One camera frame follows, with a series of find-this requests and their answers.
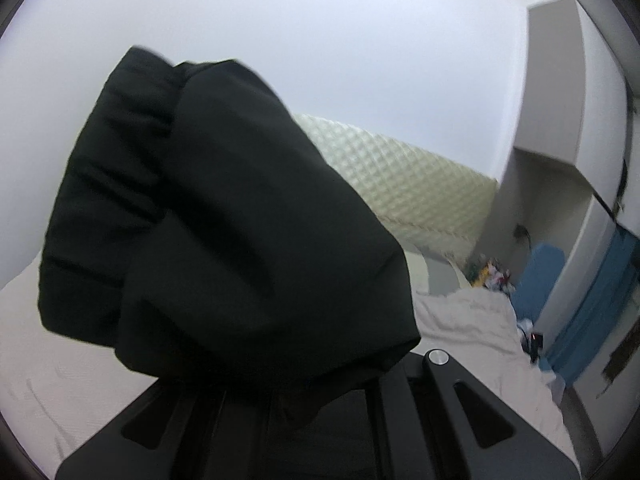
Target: white blanket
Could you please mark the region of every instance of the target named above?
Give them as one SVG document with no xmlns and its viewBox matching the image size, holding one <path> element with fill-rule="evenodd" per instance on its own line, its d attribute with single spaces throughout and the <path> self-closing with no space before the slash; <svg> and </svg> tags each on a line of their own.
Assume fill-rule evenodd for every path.
<svg viewBox="0 0 640 480">
<path fill-rule="evenodd" d="M 448 296 L 414 291 L 414 313 L 422 340 L 413 352 L 447 351 L 580 469 L 546 377 L 522 351 L 505 295 L 484 288 L 462 288 Z"/>
<path fill-rule="evenodd" d="M 126 369 L 111 349 L 44 330 L 36 307 L 39 263 L 0 290 L 0 412 L 53 478 L 64 458 L 155 379 Z M 543 376 L 520 349 L 504 296 L 468 288 L 446 298 L 417 293 L 414 306 L 423 336 L 415 352 L 450 352 L 577 464 Z"/>
</svg>

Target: blue cloth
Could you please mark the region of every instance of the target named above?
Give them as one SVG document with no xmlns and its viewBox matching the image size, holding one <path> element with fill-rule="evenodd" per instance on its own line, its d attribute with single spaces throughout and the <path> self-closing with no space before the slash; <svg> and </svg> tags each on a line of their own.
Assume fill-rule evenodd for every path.
<svg viewBox="0 0 640 480">
<path fill-rule="evenodd" d="M 540 371 L 542 372 L 553 371 L 551 365 L 549 364 L 549 361 L 545 357 L 541 357 L 540 359 L 538 359 L 538 368 L 540 368 Z"/>
<path fill-rule="evenodd" d="M 620 319 L 638 279 L 632 257 L 638 239 L 618 227 L 596 278 L 572 320 L 546 354 L 567 386 L 574 384 Z"/>
<path fill-rule="evenodd" d="M 535 323 L 564 267 L 564 253 L 549 244 L 538 244 L 531 251 L 511 304 L 518 319 Z"/>
</svg>

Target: textured cushion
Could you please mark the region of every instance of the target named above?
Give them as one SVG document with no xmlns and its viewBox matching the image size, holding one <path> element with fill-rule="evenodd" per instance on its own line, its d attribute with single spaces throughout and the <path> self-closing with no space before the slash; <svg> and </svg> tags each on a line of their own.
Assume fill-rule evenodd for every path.
<svg viewBox="0 0 640 480">
<path fill-rule="evenodd" d="M 466 262 L 489 214 L 494 179 L 356 126 L 302 114 L 294 118 L 397 238 L 446 254 L 461 266 Z"/>
</svg>

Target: bed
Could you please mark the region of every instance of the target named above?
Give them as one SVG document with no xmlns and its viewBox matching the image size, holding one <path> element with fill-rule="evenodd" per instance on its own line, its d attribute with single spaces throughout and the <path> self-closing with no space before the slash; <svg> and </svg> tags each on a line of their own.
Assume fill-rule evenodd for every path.
<svg viewBox="0 0 640 480">
<path fill-rule="evenodd" d="M 472 289 L 460 266 L 488 215 L 496 183 L 388 137 L 295 116 L 331 164 L 398 238 L 408 263 L 421 343 L 450 352 L 576 465 L 547 379 L 520 349 L 505 296 Z M 155 378 L 113 351 L 43 329 L 39 256 L 0 291 L 0 412 L 47 478 Z"/>
</svg>

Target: black jacket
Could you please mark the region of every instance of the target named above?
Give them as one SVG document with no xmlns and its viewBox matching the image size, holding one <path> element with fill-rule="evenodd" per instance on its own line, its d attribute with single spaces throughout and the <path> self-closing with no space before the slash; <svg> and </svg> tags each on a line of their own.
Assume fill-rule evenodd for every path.
<svg viewBox="0 0 640 480">
<path fill-rule="evenodd" d="M 274 92 L 139 48 L 69 158 L 38 306 L 132 370 L 261 388 L 366 378 L 418 342 L 401 248 Z"/>
</svg>

